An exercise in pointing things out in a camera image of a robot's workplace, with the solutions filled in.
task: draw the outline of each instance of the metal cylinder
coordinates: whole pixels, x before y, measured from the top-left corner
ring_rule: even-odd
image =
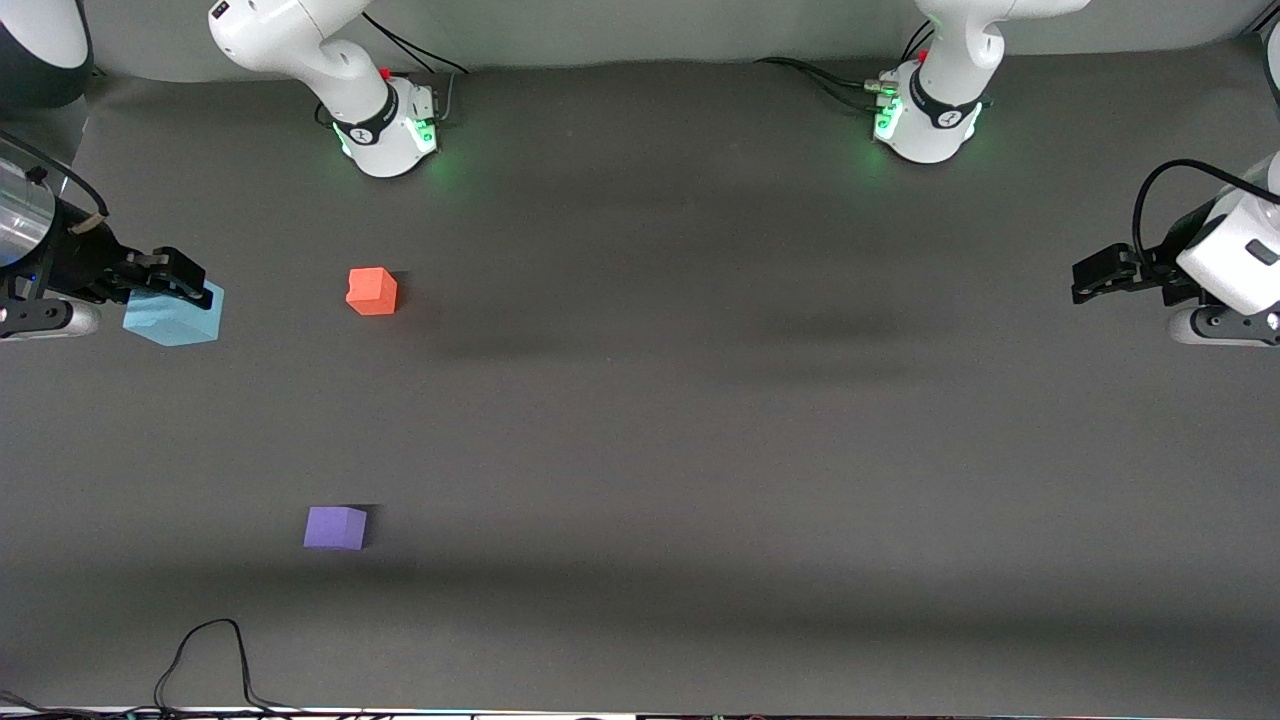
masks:
[[[22,260],[54,224],[54,193],[0,158],[0,268]]]

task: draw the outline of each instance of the cable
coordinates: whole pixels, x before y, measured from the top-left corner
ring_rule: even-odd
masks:
[[[778,55],[771,55],[768,58],[760,58],[759,60],[756,60],[756,63],[765,63],[769,65],[786,65],[788,68],[795,68],[800,72],[813,73],[826,79],[827,82],[838,85],[841,87],[854,87],[858,90],[863,88],[863,83],[860,81],[842,78],[829,70],[824,70],[818,65],[814,65],[813,63],[805,63],[804,60],[796,60],[795,58],[782,58]]]
[[[1210,165],[1208,163],[1192,160],[1189,158],[1180,158],[1178,160],[1170,160],[1167,163],[1161,164],[1158,168],[1152,170],[1149,176],[1147,176],[1146,181],[1143,181],[1142,188],[1138,190],[1138,199],[1133,204],[1133,247],[1134,250],[1138,251],[1138,259],[1142,263],[1142,269],[1146,270],[1149,278],[1155,278],[1155,273],[1152,272],[1151,268],[1151,259],[1147,258],[1147,250],[1142,245],[1142,210],[1147,205],[1147,193],[1151,192],[1151,186],[1155,184],[1156,178],[1158,178],[1166,170],[1170,170],[1172,168],[1192,168],[1199,170],[1204,174],[1213,176],[1215,178],[1228,184],[1238,187],[1248,192],[1249,195],[1253,195],[1254,197],[1261,197],[1267,202],[1275,202],[1276,205],[1280,205],[1280,195],[1276,195],[1270,190],[1258,187],[1251,182],[1240,179],[1221,168],[1215,168],[1213,165]]]
[[[22,138],[14,137],[14,136],[9,135],[8,132],[5,132],[3,129],[0,129],[0,138],[8,141],[14,147],[18,147],[19,150],[24,151],[26,154],[31,155],[32,158],[35,158],[35,159],[37,159],[37,160],[40,160],[42,163],[47,163],[49,165],[52,165],[54,169],[56,169],[59,173],[63,173],[72,182],[74,182],[76,184],[78,184],[81,187],[81,190],[83,190],[84,192],[87,192],[88,196],[90,196],[90,199],[93,200],[93,205],[97,205],[97,214],[99,215],[101,215],[101,217],[105,218],[105,217],[108,217],[110,214],[110,213],[106,211],[106,200],[102,200],[102,196],[99,195],[96,190],[93,190],[93,186],[91,186],[90,183],[84,182],[84,178],[82,178],[78,174],[76,174],[76,170],[68,168],[67,165],[64,165],[61,163],[59,163],[58,160],[54,160],[52,158],[50,158],[49,155],[46,155],[42,150],[40,150],[38,147],[31,145],[29,142],[27,142],[27,141],[24,141]]]
[[[902,46],[902,56],[899,59],[899,63],[905,63],[906,59],[911,56],[911,46],[915,45],[915,40],[918,37],[920,37],[920,33],[924,32],[924,28],[927,28],[927,27],[929,27],[932,24],[933,24],[932,20],[924,20],[924,24],[922,24],[920,27],[915,28],[915,32],[911,33],[911,38],[908,40],[906,45]]]
[[[410,50],[408,47],[406,47],[404,42],[401,40],[401,37],[398,35],[389,33],[389,32],[384,32],[383,35],[387,36],[387,40],[392,41],[392,45],[394,45],[396,47],[399,47],[401,51],[404,53],[406,55],[408,55],[415,63],[417,63],[419,65],[422,65],[422,68],[426,72],[429,72],[431,74],[435,74],[435,68],[433,68],[431,65],[426,64],[426,60],[419,58],[417,55],[413,54],[412,50]]]
[[[444,122],[449,119],[449,113],[453,111],[453,81],[458,79],[458,73],[449,73],[449,88],[444,92],[444,111],[436,118],[438,122]]]
[[[924,44],[928,42],[931,37],[933,37],[933,31],[932,29],[929,32],[924,33],[924,37],[922,37],[919,42],[916,42],[915,45],[913,45],[911,47],[909,47],[906,50],[906,55],[902,55],[902,61],[905,63],[908,58],[910,58],[911,55],[915,55],[915,53],[920,47],[924,47]]]
[[[380,32],[380,33],[385,35],[385,36],[388,37],[388,40],[392,40],[392,42],[396,42],[396,41],[398,40],[399,42],[403,42],[404,45],[408,45],[410,47],[412,47],[413,50],[417,50],[419,53],[421,53],[421,54],[426,55],[428,58],[431,58],[431,59],[434,59],[434,60],[439,60],[439,61],[442,61],[442,63],[444,63],[444,64],[447,64],[447,65],[453,65],[453,67],[454,67],[454,68],[457,68],[457,69],[458,69],[460,72],[462,72],[462,74],[471,74],[471,70],[468,70],[468,69],[463,68],[462,65],[460,65],[460,64],[454,63],[453,60],[449,60],[448,58],[443,58],[443,56],[440,56],[440,55],[436,55],[435,53],[431,53],[430,50],[424,50],[424,49],[419,47],[417,45],[413,45],[413,44],[412,44],[412,42],[410,42],[408,40],[404,40],[404,38],[403,38],[403,37],[401,37],[399,35],[396,35],[394,32],[392,32],[392,31],[387,29],[387,28],[385,28],[385,27],[384,27],[384,26],[383,26],[381,23],[379,23],[379,22],[378,22],[378,20],[375,20],[374,18],[369,17],[369,13],[361,13],[361,15],[362,15],[362,17],[364,17],[364,18],[365,18],[366,20],[369,20],[369,24],[371,24],[371,26],[374,26],[375,28],[378,28],[378,32]]]
[[[1262,28],[1267,27],[1267,23],[1270,23],[1271,19],[1276,17],[1276,14],[1280,14],[1280,6],[1272,8],[1270,13],[1267,13],[1261,20],[1257,22],[1257,24],[1253,26],[1252,32],[1261,32]]]
[[[284,705],[283,702],[265,700],[264,697],[253,692],[253,679],[250,676],[248,671],[248,653],[244,652],[244,637],[241,634],[239,623],[232,620],[230,618],[219,618],[216,620],[209,620],[187,630],[187,634],[183,635],[182,642],[178,643],[178,651],[173,655],[173,662],[170,662],[169,669],[165,670],[163,675],[160,675],[160,679],[156,680],[155,688],[152,688],[151,691],[152,705],[165,711],[169,710],[169,707],[164,703],[164,688],[166,684],[169,684],[169,678],[173,675],[174,670],[178,669],[178,664],[182,662],[182,652],[187,648],[187,641],[189,641],[192,635],[195,635],[200,630],[204,630],[205,628],[210,625],[216,625],[219,623],[227,623],[228,625],[232,626],[232,630],[236,632],[236,647],[239,651],[239,657],[241,657],[241,694],[243,694],[244,702],[270,715],[275,715],[275,712],[271,710],[270,706],[292,707],[289,705]]]
[[[850,81],[850,79],[845,79],[845,78],[842,78],[840,76],[836,76],[833,73],[829,73],[829,72],[827,72],[827,70],[824,70],[824,69],[822,69],[822,68],[819,68],[817,65],[805,63],[803,60],[796,60],[794,58],[777,58],[777,56],[773,56],[773,58],[760,58],[759,60],[756,60],[756,63],[764,63],[764,64],[769,64],[769,65],[785,65],[785,67],[788,67],[788,68],[795,68],[795,69],[800,70],[806,78],[809,78],[810,81],[813,81],[813,83],[818,86],[818,90],[826,92],[827,95],[829,95],[832,99],[835,99],[841,105],[844,105],[846,108],[851,108],[851,109],[858,110],[858,111],[863,111],[863,113],[877,113],[878,111],[878,109],[873,108],[872,105],[860,105],[858,102],[854,102],[849,97],[846,97],[846,96],[841,95],[840,92],[837,92],[835,87],[831,87],[829,85],[827,85],[827,82],[831,82],[831,83],[837,85],[837,86],[844,87],[844,88],[858,88],[858,90],[861,90],[863,88],[863,83],[860,83],[860,82],[854,82],[854,81]]]

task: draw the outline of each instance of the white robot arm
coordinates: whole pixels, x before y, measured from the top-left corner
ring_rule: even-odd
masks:
[[[329,40],[372,0],[218,0],[214,41],[236,64],[302,81],[334,118],[343,151],[365,173],[393,177],[436,147],[430,88],[384,77],[365,50]]]
[[[1268,77],[1280,67],[1280,33],[1268,42]],[[1142,243],[1147,191],[1165,172],[1193,168],[1226,182],[1179,219],[1164,242]],[[1076,305],[1115,291],[1160,287],[1166,306],[1194,300],[1169,320],[1187,345],[1280,346],[1280,152],[1236,178],[1198,160],[1170,160],[1138,191],[1133,245],[1116,243],[1075,264]]]
[[[997,22],[1052,18],[1089,0],[916,0],[936,28],[928,59],[881,73],[900,92],[887,101],[874,137],[914,163],[941,163],[973,136],[980,96],[1005,58]]]

